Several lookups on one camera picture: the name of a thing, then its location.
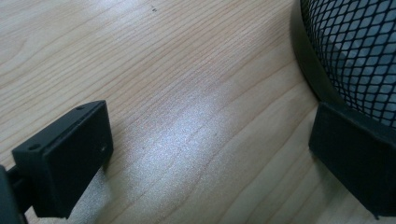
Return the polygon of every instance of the black object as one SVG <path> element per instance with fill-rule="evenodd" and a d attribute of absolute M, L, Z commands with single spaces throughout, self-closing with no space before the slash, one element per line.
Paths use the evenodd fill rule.
<path fill-rule="evenodd" d="M 31 205 L 38 217 L 69 217 L 112 152 L 106 102 L 72 109 L 13 149 L 7 174 L 0 166 L 0 222 L 24 223 Z"/>
<path fill-rule="evenodd" d="M 394 217 L 396 1 L 299 3 L 292 45 L 320 100 L 309 147 L 375 217 Z"/>

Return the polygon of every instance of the black metal mesh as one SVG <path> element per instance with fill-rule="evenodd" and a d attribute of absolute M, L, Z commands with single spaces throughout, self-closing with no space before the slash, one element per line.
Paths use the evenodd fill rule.
<path fill-rule="evenodd" d="M 309 39 L 341 97 L 396 129 L 396 0 L 301 3 Z"/>

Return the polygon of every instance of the wooden desk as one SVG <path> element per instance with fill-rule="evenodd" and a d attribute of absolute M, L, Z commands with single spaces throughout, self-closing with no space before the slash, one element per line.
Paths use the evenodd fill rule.
<path fill-rule="evenodd" d="M 115 148 L 72 216 L 31 223 L 376 222 L 312 158 L 294 0 L 0 2 L 0 162 L 72 107 Z"/>

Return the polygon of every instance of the light wood surface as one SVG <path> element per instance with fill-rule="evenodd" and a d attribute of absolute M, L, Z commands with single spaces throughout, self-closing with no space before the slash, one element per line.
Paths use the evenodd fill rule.
<path fill-rule="evenodd" d="M 394 223 L 309 153 L 318 103 L 290 45 L 293 3 L 0 1 L 1 164 L 100 99 L 115 143 L 68 220 L 29 221 Z"/>

